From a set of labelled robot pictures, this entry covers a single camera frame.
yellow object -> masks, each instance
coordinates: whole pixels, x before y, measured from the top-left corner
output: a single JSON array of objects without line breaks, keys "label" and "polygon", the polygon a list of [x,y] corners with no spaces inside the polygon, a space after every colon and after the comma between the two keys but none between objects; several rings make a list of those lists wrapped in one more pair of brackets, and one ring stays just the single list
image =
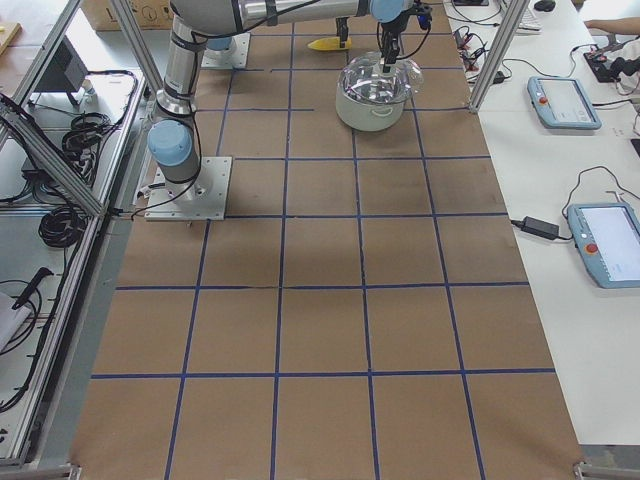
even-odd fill
[{"label": "yellow object", "polygon": [[347,38],[344,42],[344,47],[340,47],[339,37],[325,37],[314,40],[307,44],[311,50],[317,50],[318,52],[338,52],[340,50],[349,50],[351,48],[351,37]]}]

table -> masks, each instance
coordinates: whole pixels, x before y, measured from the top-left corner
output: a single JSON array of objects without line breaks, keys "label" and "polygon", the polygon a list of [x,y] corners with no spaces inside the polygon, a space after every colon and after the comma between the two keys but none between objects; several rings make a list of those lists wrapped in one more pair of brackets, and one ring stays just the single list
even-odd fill
[{"label": "table", "polygon": [[[595,3],[590,0],[584,8]],[[467,7],[464,13],[486,16],[478,7]],[[506,58],[526,59],[545,73],[567,75],[569,51],[591,43],[591,35],[569,0],[557,0],[552,13],[537,16],[542,33],[516,36]],[[461,25],[452,23],[453,28]],[[472,26],[472,31],[489,43],[495,34],[491,27]],[[580,79],[592,102],[622,98],[613,85],[596,82],[580,52],[574,58],[573,77]],[[559,224],[566,234],[562,206],[578,172],[594,165],[608,166],[626,188],[640,192],[640,158],[629,142],[636,136],[630,104],[599,110],[603,126],[595,132],[547,130],[526,93],[526,81],[538,74],[523,63],[507,65],[513,78],[490,89],[479,118],[511,218],[544,219]],[[589,173],[572,201],[615,201],[606,193],[614,187],[606,173]],[[640,202],[627,200],[640,209]],[[638,289],[596,287],[572,243],[551,243],[522,232],[516,238],[578,441],[640,445]]]}]

pot lid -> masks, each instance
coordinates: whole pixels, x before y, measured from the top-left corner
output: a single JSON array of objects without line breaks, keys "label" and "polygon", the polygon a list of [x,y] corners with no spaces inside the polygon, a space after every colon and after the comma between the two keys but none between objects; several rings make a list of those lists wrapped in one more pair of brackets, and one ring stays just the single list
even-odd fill
[{"label": "pot lid", "polygon": [[372,105],[402,103],[417,93],[423,83],[420,67],[413,60],[398,60],[389,73],[383,73],[380,52],[354,58],[338,80],[345,95]]}]

